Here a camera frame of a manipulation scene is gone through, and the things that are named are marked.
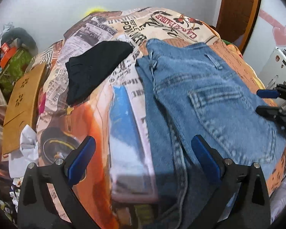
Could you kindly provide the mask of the blue denim pants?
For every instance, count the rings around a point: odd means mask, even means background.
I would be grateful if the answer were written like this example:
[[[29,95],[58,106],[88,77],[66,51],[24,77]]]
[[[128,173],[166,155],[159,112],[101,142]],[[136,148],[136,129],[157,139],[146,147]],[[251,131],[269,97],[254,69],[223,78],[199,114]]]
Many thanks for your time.
[[[261,164],[269,178],[286,146],[284,134],[255,109],[264,101],[235,71],[243,59],[218,40],[175,47],[150,39],[136,61],[158,191],[150,228],[186,228],[215,190],[192,149],[199,134],[222,157]]]

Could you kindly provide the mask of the white appliance with buttons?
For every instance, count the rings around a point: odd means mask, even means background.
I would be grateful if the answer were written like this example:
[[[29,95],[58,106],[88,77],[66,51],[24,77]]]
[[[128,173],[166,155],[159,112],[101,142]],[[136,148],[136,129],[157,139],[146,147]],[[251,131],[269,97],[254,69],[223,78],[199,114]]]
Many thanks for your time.
[[[258,77],[269,90],[278,84],[286,84],[286,55],[284,51],[275,47]]]

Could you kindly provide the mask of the white crumpled cloth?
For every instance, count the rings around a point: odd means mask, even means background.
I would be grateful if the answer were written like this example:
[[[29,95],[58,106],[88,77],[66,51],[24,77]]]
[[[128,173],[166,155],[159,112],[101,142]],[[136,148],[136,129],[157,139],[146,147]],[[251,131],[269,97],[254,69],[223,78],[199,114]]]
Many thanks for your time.
[[[22,130],[19,143],[19,148],[9,154],[11,178],[23,177],[30,163],[39,164],[37,134],[29,125],[25,125]]]

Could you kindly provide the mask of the brown wooden door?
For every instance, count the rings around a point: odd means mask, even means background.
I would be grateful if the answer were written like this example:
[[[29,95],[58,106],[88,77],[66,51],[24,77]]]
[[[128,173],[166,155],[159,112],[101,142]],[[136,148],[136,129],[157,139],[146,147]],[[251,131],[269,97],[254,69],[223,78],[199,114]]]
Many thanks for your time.
[[[261,0],[222,0],[216,31],[244,53],[252,35]]]

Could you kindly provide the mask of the newspaper print bed cover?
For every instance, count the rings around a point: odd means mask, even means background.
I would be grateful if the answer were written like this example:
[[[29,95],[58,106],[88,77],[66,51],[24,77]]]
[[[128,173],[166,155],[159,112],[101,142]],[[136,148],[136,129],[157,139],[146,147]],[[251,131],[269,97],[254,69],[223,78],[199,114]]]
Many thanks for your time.
[[[50,165],[65,158],[90,135],[96,140],[96,154],[74,192],[87,212],[102,228],[142,228],[155,221],[151,200],[155,193],[125,194],[113,197],[109,178],[109,116],[115,113],[111,102],[117,91],[126,97],[124,106],[130,119],[123,129],[138,138],[148,175],[154,170],[148,128],[145,122],[145,95],[135,69],[137,59],[147,54],[146,42],[156,38],[172,46],[185,47],[204,42],[211,46],[221,40],[219,34],[203,21],[170,9],[148,7],[128,11],[92,13],[77,22],[38,57],[51,70],[40,91],[40,115],[37,122],[40,165]],[[123,60],[86,100],[76,106],[67,104],[68,73],[65,64],[103,41],[125,41],[133,52]],[[242,58],[238,48],[226,44],[230,52]],[[254,70],[243,60],[235,71],[249,88],[262,87]]]

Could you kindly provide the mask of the brown wooden board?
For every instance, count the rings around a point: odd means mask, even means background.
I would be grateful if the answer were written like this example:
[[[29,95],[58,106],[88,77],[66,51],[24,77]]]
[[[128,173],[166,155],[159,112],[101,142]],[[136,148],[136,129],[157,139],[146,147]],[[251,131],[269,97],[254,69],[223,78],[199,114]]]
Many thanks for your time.
[[[14,85],[3,124],[3,157],[19,148],[20,134],[26,125],[35,129],[38,94],[45,72],[45,63],[36,65]]]

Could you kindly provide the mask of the green patterned box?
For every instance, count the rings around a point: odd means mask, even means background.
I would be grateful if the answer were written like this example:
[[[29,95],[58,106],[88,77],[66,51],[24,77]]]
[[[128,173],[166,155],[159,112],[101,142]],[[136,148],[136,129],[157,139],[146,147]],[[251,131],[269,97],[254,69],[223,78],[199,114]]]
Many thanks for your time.
[[[0,89],[6,99],[10,97],[15,83],[24,75],[31,59],[32,56],[26,49],[19,48],[7,62],[0,74]]]

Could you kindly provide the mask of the black folded garment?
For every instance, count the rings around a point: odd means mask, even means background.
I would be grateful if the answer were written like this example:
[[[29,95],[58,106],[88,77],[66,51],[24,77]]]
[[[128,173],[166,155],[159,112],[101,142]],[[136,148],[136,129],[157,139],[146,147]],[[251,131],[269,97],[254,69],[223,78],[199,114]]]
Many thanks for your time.
[[[65,64],[68,73],[67,104],[77,105],[93,92],[133,52],[123,41],[103,41]]]

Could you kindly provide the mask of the orange box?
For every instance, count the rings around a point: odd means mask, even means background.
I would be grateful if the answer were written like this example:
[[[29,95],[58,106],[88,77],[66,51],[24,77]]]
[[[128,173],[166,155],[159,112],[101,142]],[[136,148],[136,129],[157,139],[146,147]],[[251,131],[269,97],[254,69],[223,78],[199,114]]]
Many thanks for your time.
[[[17,47],[13,47],[11,49],[9,49],[9,51],[7,51],[4,56],[1,58],[0,61],[0,67],[2,69],[5,68],[6,64],[9,62],[9,60],[16,54],[17,52]]]

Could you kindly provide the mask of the yellow pillow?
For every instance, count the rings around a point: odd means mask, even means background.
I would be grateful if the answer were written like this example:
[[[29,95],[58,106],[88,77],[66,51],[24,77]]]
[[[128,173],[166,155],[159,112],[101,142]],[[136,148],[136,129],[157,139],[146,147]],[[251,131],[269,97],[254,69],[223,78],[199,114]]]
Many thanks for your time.
[[[84,17],[92,14],[92,13],[98,13],[98,12],[105,12],[107,11],[105,8],[96,6],[96,7],[90,7],[89,9],[86,10]]]

